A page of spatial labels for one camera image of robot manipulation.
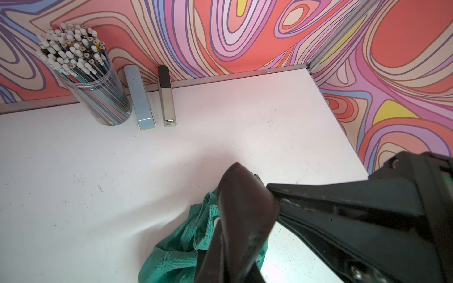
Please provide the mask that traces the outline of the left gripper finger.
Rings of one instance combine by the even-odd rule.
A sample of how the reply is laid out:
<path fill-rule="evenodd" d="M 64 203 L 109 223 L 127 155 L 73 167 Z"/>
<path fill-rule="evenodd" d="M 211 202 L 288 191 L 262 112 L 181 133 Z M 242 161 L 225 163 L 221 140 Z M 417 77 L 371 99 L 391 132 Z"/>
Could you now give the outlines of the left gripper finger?
<path fill-rule="evenodd" d="M 271 183 L 278 222 L 346 283 L 453 280 L 453 160 L 401 152 L 367 180 Z"/>

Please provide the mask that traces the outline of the black leather belt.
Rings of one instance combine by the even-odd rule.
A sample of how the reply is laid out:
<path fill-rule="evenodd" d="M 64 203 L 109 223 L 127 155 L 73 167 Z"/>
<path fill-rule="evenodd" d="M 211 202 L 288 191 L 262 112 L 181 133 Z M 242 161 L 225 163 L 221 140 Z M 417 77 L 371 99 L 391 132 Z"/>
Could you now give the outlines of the black leather belt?
<path fill-rule="evenodd" d="M 219 221 L 198 257 L 197 283 L 262 283 L 257 258 L 278 218 L 280 203 L 245 166 L 235 163 L 218 185 Z"/>

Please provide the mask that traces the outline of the green trousers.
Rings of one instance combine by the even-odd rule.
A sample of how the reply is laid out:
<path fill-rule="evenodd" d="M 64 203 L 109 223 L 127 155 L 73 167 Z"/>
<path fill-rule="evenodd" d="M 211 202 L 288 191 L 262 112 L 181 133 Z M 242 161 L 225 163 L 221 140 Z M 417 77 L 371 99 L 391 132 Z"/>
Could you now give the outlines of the green trousers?
<path fill-rule="evenodd" d="M 210 247 L 219 218 L 217 191 L 190 207 L 187 219 L 158 242 L 139 274 L 140 283 L 193 283 L 198 256 Z"/>

